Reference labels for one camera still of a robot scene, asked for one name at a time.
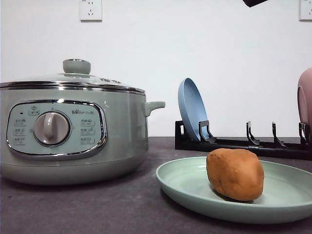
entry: dish rack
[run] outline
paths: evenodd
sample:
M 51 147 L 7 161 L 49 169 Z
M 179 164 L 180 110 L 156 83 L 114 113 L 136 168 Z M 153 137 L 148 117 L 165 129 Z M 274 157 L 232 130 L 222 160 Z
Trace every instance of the dish rack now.
M 251 132 L 251 122 L 246 123 L 246 139 L 226 139 L 214 137 L 209 130 L 209 121 L 198 123 L 200 142 L 192 140 L 183 124 L 183 121 L 175 122 L 175 149 L 211 152 L 219 148 L 246 149 L 257 156 L 293 158 L 312 160 L 312 142 L 309 139 L 310 128 L 307 124 L 299 123 L 300 143 L 286 143 L 276 136 L 276 124 L 272 122 L 273 138 L 270 141 L 256 139 Z M 209 138 L 205 139 L 202 128 L 206 127 Z

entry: plate rim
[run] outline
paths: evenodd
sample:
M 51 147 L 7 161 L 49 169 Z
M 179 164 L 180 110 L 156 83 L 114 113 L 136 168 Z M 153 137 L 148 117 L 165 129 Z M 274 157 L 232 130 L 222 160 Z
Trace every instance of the plate rim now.
M 217 200 L 217 199 L 214 199 L 214 198 L 205 198 L 205 197 L 202 197 L 202 196 L 199 196 L 199 195 L 193 195 L 193 194 L 190 194 L 188 192 L 182 192 L 180 190 L 177 190 L 177 189 L 173 188 L 172 186 L 168 185 L 167 183 L 165 183 L 163 181 L 163 179 L 159 176 L 159 173 L 158 173 L 159 170 L 162 167 L 164 167 L 165 165 L 170 164 L 170 163 L 174 163 L 176 161 L 181 161 L 181 160 L 191 160 L 192 158 L 196 158 L 196 159 L 202 158 L 202 159 L 204 159 L 204 158 L 206 158 L 206 156 L 194 156 L 194 157 L 178 158 L 178 159 L 174 159 L 174 160 L 171 160 L 171 161 L 168 161 L 168 162 L 165 162 L 165 163 L 161 164 L 156 169 L 156 177 L 157 177 L 158 181 L 161 184 L 164 184 L 165 186 L 169 187 L 170 189 L 172 189 L 172 190 L 174 190 L 174 191 L 176 191 L 176 192 L 178 192 L 180 194 L 184 194 L 184 195 L 187 195 L 187 196 L 190 196 L 190 197 L 195 197 L 197 199 L 204 200 L 206 202 L 216 202 L 216 203 L 221 203 L 221 204 L 226 204 L 226 205 L 233 205 L 233 206 L 239 206 L 239 207 L 243 206 L 243 207 L 257 207 L 257 208 L 269 208 L 269 209 L 297 208 L 297 207 L 304 207 L 304 206 L 312 205 L 312 199 L 311 199 L 311 201 L 300 202 L 300 203 L 297 203 L 295 205 L 279 205 L 279 206 L 276 206 L 276 205 L 261 205 L 261 204 L 252 204 L 252 203 L 239 203 L 239 202 L 233 202 L 233 201 Z M 303 173 L 307 173 L 307 174 L 309 174 L 312 177 L 312 173 L 311 172 L 308 172 L 308 171 L 305 171 L 305 170 L 302 170 L 302 169 L 299 169 L 299 168 L 296 168 L 296 167 L 292 167 L 292 166 L 289 166 L 289 165 L 276 163 L 276 162 L 265 161 L 265 160 L 259 160 L 259 161 L 261 163 L 277 164 L 279 166 L 290 167 L 290 168 L 299 170 L 299 171 L 301 171 Z

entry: pink bowl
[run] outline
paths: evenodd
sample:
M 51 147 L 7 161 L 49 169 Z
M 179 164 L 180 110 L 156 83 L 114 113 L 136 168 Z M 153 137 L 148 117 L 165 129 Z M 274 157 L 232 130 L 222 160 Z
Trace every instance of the pink bowl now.
M 298 82 L 298 109 L 300 121 L 308 124 L 312 131 L 312 68 L 302 73 Z

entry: countertop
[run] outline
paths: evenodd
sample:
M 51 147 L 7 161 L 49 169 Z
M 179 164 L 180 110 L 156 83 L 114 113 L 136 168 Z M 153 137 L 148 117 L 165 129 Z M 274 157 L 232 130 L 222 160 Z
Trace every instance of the countertop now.
M 277 225 L 239 224 L 206 217 L 175 203 L 161 190 L 156 168 L 173 159 L 206 155 L 175 150 L 174 137 L 150 137 L 144 163 L 112 180 L 45 187 L 1 178 L 1 234 L 312 233 L 312 216 Z M 312 161 L 260 159 L 312 172 Z

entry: light green plate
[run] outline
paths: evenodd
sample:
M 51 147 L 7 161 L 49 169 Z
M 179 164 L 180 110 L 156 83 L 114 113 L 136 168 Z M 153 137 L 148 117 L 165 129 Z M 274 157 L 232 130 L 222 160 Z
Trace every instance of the light green plate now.
M 164 192 L 180 205 L 213 218 L 232 222 L 272 224 L 312 215 L 312 173 L 261 161 L 262 195 L 250 202 L 220 196 L 206 172 L 206 157 L 189 157 L 162 164 L 156 170 Z

